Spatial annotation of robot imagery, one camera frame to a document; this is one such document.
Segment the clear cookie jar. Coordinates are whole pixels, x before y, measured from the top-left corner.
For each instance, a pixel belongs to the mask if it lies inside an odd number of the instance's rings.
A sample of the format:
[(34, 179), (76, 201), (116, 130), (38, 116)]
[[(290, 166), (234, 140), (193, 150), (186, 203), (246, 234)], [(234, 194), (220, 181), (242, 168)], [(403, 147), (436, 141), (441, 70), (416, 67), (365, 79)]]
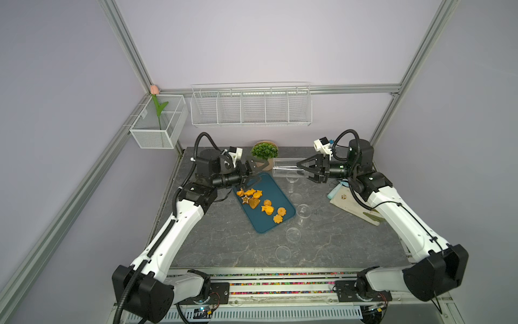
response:
[(297, 166), (302, 158), (273, 159), (272, 175), (276, 178), (304, 178), (305, 171)]
[(312, 215), (312, 208), (306, 204), (300, 204), (296, 209), (297, 224), (305, 226)]
[(286, 178), (287, 182), (288, 182), (288, 193), (292, 194), (294, 193), (295, 191), (295, 183), (297, 183), (299, 181), (299, 178), (298, 177), (287, 177)]

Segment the clear cookie jar front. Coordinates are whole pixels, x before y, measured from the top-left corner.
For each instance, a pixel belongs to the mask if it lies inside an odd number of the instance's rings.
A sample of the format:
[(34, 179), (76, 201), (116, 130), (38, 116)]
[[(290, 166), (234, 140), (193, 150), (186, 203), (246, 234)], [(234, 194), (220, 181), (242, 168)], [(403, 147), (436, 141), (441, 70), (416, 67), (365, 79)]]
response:
[(276, 178), (304, 178), (305, 171), (297, 166), (302, 158), (273, 159), (272, 175)]

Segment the clear jar lid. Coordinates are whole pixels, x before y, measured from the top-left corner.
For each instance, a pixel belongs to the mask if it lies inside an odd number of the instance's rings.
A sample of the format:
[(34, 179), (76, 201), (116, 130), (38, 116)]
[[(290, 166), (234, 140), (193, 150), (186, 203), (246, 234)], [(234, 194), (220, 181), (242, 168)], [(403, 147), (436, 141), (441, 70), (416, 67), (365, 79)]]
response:
[(287, 246), (279, 246), (275, 251), (277, 260), (281, 263), (286, 263), (291, 259), (291, 250)]
[(302, 237), (302, 233), (298, 228), (289, 228), (286, 232), (287, 240), (290, 243), (297, 243)]
[(300, 205), (303, 203), (304, 199), (303, 196), (299, 193), (292, 193), (290, 195), (290, 201), (295, 205)]

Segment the clear cookie jar back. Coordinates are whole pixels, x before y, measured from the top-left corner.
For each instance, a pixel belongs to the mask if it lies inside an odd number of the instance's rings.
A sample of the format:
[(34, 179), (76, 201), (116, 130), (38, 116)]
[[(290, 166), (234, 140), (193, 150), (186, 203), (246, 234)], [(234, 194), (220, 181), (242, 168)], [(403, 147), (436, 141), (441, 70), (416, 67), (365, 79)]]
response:
[(305, 226), (312, 215), (312, 208), (306, 204), (300, 204), (296, 209), (297, 224)]

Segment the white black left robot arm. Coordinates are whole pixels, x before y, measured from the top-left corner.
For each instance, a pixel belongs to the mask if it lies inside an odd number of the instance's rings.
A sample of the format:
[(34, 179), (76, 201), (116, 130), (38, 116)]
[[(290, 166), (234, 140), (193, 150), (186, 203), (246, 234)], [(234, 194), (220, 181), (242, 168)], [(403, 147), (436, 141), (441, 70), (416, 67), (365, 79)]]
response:
[(208, 274), (191, 269), (169, 284), (167, 274), (189, 233), (209, 207), (220, 202), (218, 191), (245, 188), (256, 178), (261, 168), (251, 157), (243, 160), (242, 156), (242, 148), (220, 148), (206, 132), (197, 136), (191, 168), (173, 194), (171, 215), (131, 265), (120, 265), (113, 272), (114, 323), (120, 323), (124, 311), (139, 316), (143, 323), (159, 323), (172, 306), (183, 301), (210, 300)]

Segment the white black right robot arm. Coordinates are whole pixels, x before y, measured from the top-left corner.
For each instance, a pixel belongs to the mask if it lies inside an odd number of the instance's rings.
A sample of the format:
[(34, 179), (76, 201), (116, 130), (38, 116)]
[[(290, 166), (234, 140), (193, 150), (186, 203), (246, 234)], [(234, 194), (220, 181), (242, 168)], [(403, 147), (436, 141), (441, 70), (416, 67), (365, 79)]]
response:
[(330, 142), (314, 141), (316, 154), (299, 161), (309, 180), (345, 180), (354, 200), (377, 211), (406, 245), (414, 263), (407, 267), (371, 267), (357, 275), (354, 292), (362, 300), (378, 292), (407, 292), (428, 302), (461, 286), (469, 254), (428, 226), (401, 198), (393, 183), (374, 167), (374, 147), (355, 130)]

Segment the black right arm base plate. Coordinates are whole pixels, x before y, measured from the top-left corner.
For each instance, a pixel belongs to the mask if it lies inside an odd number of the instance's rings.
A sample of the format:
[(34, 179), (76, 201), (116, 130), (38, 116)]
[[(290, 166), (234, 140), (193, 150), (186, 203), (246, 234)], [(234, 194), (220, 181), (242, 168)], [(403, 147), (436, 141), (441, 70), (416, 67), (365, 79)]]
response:
[(377, 292), (356, 279), (337, 280), (332, 288), (339, 302), (391, 302), (392, 295), (388, 291)]

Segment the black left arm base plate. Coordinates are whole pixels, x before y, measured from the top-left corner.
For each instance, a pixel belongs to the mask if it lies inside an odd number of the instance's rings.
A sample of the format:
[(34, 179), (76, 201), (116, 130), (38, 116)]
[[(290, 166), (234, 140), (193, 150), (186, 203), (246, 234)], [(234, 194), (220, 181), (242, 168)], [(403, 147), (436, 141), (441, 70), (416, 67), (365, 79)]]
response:
[(200, 296), (188, 298), (181, 305), (227, 305), (230, 297), (229, 282), (212, 282)]

